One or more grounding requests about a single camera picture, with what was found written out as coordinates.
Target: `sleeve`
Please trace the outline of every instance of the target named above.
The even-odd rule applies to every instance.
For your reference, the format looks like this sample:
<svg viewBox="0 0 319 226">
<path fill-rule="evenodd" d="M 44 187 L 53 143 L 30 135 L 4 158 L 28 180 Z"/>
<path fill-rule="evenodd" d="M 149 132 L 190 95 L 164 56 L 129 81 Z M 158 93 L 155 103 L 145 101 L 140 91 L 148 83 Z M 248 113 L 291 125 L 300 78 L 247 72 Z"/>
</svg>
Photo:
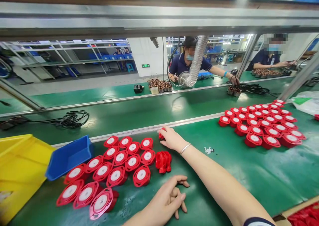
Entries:
<svg viewBox="0 0 319 226">
<path fill-rule="evenodd" d="M 266 219 L 253 217 L 245 221 L 244 226 L 275 226 L 273 223 Z"/>
<path fill-rule="evenodd" d="M 201 70 L 209 71 L 213 65 L 209 63 L 205 58 L 203 58 L 202 65 L 200 67 Z"/>
</svg>

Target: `wrist band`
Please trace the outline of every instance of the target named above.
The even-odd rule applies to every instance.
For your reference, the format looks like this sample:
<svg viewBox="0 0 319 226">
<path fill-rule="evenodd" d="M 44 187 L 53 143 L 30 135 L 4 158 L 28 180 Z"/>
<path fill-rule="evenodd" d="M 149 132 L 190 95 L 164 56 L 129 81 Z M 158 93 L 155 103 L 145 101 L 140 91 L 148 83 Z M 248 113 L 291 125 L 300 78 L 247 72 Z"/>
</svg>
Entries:
<svg viewBox="0 0 319 226">
<path fill-rule="evenodd" d="M 183 153 L 183 152 L 187 149 L 187 147 L 190 146 L 190 145 L 191 145 L 191 143 L 188 143 L 188 145 L 185 146 L 184 149 L 182 149 L 182 151 L 180 152 L 180 155 L 182 155 L 182 153 Z"/>
</svg>

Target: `blue storage bin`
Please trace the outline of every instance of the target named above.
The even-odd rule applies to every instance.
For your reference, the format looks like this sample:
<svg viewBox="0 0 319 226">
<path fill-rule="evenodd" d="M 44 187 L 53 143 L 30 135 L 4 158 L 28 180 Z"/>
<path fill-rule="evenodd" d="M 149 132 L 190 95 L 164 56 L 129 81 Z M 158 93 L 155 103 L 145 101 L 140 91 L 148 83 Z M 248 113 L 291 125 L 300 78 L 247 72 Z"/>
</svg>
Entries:
<svg viewBox="0 0 319 226">
<path fill-rule="evenodd" d="M 53 181 L 67 174 L 74 167 L 92 158 L 93 145 L 89 136 L 84 136 L 53 151 L 46 171 L 48 180 Z"/>
</svg>

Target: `red bobbin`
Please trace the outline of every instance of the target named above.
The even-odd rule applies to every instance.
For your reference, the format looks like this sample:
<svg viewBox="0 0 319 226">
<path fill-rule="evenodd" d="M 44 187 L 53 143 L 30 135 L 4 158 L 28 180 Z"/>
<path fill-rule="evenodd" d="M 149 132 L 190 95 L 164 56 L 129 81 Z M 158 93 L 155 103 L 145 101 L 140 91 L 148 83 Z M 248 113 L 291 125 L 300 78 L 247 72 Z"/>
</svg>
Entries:
<svg viewBox="0 0 319 226">
<path fill-rule="evenodd" d="M 63 183 L 70 184 L 79 179 L 82 179 L 85 181 L 89 176 L 89 174 L 85 172 L 85 168 L 86 168 L 86 164 L 80 164 L 74 167 L 73 169 L 71 169 L 70 172 L 66 175 Z"/>
<path fill-rule="evenodd" d="M 97 168 L 99 168 L 99 166 L 101 164 L 103 164 L 103 162 L 104 162 L 104 157 L 103 156 L 97 156 L 97 157 L 91 159 L 89 161 L 89 163 L 87 163 L 87 165 L 86 165 L 85 172 L 86 173 L 92 173 Z"/>
<path fill-rule="evenodd" d="M 117 145 L 119 138 L 117 136 L 111 136 L 104 142 L 104 147 L 111 147 Z"/>
<path fill-rule="evenodd" d="M 131 143 L 132 143 L 133 139 L 129 136 L 124 137 L 123 139 L 121 139 L 121 141 L 119 142 L 119 147 L 121 149 L 125 149 L 126 147 L 128 147 Z"/>
<path fill-rule="evenodd" d="M 250 129 L 248 126 L 246 125 L 237 125 L 236 129 L 235 129 L 235 133 L 239 136 L 245 136 L 248 133 L 250 133 Z"/>
<path fill-rule="evenodd" d="M 133 183 L 135 187 L 142 187 L 148 185 L 151 180 L 151 172 L 148 166 L 142 165 L 133 175 Z"/>
<path fill-rule="evenodd" d="M 113 166 L 117 167 L 120 165 L 125 164 L 125 161 L 127 160 L 128 154 L 127 151 L 119 151 L 113 159 Z"/>
<path fill-rule="evenodd" d="M 261 138 L 258 137 L 257 135 L 253 135 L 253 134 L 246 135 L 245 144 L 248 147 L 254 148 L 256 146 L 260 146 L 262 142 L 263 141 L 261 140 Z"/>
<path fill-rule="evenodd" d="M 153 149 L 153 139 L 152 138 L 145 138 L 141 142 L 141 149 L 142 150 L 152 150 Z"/>
<path fill-rule="evenodd" d="M 111 146 L 104 154 L 103 157 L 106 160 L 111 160 L 120 151 L 118 146 Z"/>
<path fill-rule="evenodd" d="M 60 194 L 56 201 L 56 206 L 63 206 L 73 202 L 84 185 L 84 180 L 79 179 L 69 184 Z"/>
<path fill-rule="evenodd" d="M 100 167 L 94 171 L 93 179 L 97 182 L 106 181 L 112 169 L 113 165 L 111 162 L 101 164 Z"/>
<path fill-rule="evenodd" d="M 88 206 L 93 201 L 95 196 L 102 190 L 103 188 L 96 181 L 86 184 L 78 192 L 73 202 L 73 209 L 79 209 Z"/>
<path fill-rule="evenodd" d="M 144 165 L 151 165 L 155 161 L 155 152 L 153 150 L 145 150 L 141 155 L 141 162 Z"/>
<path fill-rule="evenodd" d="M 90 204 L 90 219 L 96 220 L 102 214 L 110 212 L 114 208 L 118 197 L 119 193 L 111 188 L 102 190 Z"/>
<path fill-rule="evenodd" d="M 132 155 L 125 161 L 125 170 L 131 172 L 136 170 L 141 164 L 141 159 L 138 154 Z"/>
<path fill-rule="evenodd" d="M 123 185 L 127 180 L 127 176 L 128 174 L 125 171 L 124 166 L 115 167 L 107 177 L 106 186 L 112 188 L 118 185 Z"/>
</svg>

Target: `red spool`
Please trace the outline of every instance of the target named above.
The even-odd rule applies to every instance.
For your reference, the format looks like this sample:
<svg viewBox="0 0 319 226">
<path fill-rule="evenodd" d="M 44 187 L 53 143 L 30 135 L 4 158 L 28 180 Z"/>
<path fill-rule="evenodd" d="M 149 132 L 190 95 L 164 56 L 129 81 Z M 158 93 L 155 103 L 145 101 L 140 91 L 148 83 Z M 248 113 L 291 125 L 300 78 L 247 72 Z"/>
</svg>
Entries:
<svg viewBox="0 0 319 226">
<path fill-rule="evenodd" d="M 287 148 L 292 148 L 302 144 L 301 140 L 292 134 L 283 134 L 282 137 L 279 138 L 279 142 Z"/>
<path fill-rule="evenodd" d="M 70 170 L 70 172 L 66 175 L 64 179 L 64 184 L 70 184 L 76 180 L 82 179 L 86 180 L 88 178 L 88 174 L 85 172 L 86 164 L 80 164 L 77 167 L 74 167 Z"/>
<path fill-rule="evenodd" d="M 152 138 L 145 138 L 141 142 L 141 149 L 142 150 L 152 150 L 153 149 L 153 139 Z"/>
<path fill-rule="evenodd" d="M 111 160 L 120 151 L 118 146 L 111 146 L 104 154 L 103 157 L 106 160 Z"/>
<path fill-rule="evenodd" d="M 78 192 L 73 202 L 73 209 L 79 209 L 88 206 L 93 201 L 95 196 L 99 194 L 102 190 L 103 188 L 96 181 L 86 184 Z"/>
<path fill-rule="evenodd" d="M 144 165 L 151 165 L 155 161 L 155 152 L 153 150 L 145 150 L 141 155 L 141 162 Z"/>
<path fill-rule="evenodd" d="M 248 147 L 254 148 L 256 146 L 260 146 L 262 142 L 263 141 L 261 140 L 261 138 L 256 135 L 253 135 L 253 134 L 246 135 L 245 144 Z"/>
<path fill-rule="evenodd" d="M 129 136 L 124 137 L 123 139 L 121 139 L 121 141 L 119 142 L 119 147 L 121 149 L 125 149 L 126 147 L 128 147 L 131 143 L 132 143 L 133 139 Z"/>
<path fill-rule="evenodd" d="M 237 125 L 236 129 L 235 129 L 235 133 L 239 136 L 245 136 L 248 133 L 250 133 L 250 129 L 248 126 L 246 125 Z"/>
<path fill-rule="evenodd" d="M 99 168 L 99 166 L 101 164 L 103 164 L 103 161 L 104 161 L 104 157 L 103 156 L 97 156 L 97 157 L 91 159 L 89 161 L 89 163 L 87 163 L 87 165 L 86 165 L 85 172 L 86 173 L 92 173 L 97 168 Z"/>
<path fill-rule="evenodd" d="M 130 146 L 126 148 L 126 151 L 129 155 L 139 154 L 141 151 L 140 143 L 133 141 Z"/>
<path fill-rule="evenodd" d="M 125 170 L 131 172 L 136 170 L 141 164 L 140 156 L 138 154 L 132 155 L 125 161 Z"/>
<path fill-rule="evenodd" d="M 110 212 L 119 197 L 117 191 L 112 190 L 111 188 L 105 188 L 102 190 L 92 201 L 90 205 L 90 219 L 96 220 L 102 214 Z"/>
<path fill-rule="evenodd" d="M 113 188 L 118 185 L 123 185 L 127 180 L 127 176 L 128 174 L 125 171 L 124 166 L 115 167 L 107 177 L 106 186 Z"/>
<path fill-rule="evenodd" d="M 133 175 L 133 183 L 135 187 L 142 187 L 148 185 L 151 180 L 151 172 L 148 166 L 143 165 L 139 167 Z"/>
<path fill-rule="evenodd" d="M 125 161 L 127 160 L 128 154 L 127 151 L 119 151 L 113 159 L 113 166 L 117 167 L 120 165 L 125 164 Z"/>
<path fill-rule="evenodd" d="M 109 173 L 112 171 L 113 165 L 111 162 L 105 162 L 100 165 L 100 167 L 94 171 L 93 179 L 97 182 L 106 181 Z"/>
<path fill-rule="evenodd" d="M 276 148 L 280 147 L 280 143 L 276 138 L 272 136 L 264 135 L 262 147 L 264 147 L 266 150 L 270 150 L 273 147 L 276 147 Z"/>
<path fill-rule="evenodd" d="M 84 185 L 84 180 L 79 179 L 69 184 L 60 194 L 56 201 L 56 206 L 63 206 L 73 202 Z"/>
<path fill-rule="evenodd" d="M 104 147 L 111 147 L 117 145 L 119 138 L 117 136 L 111 136 L 104 142 Z"/>
</svg>

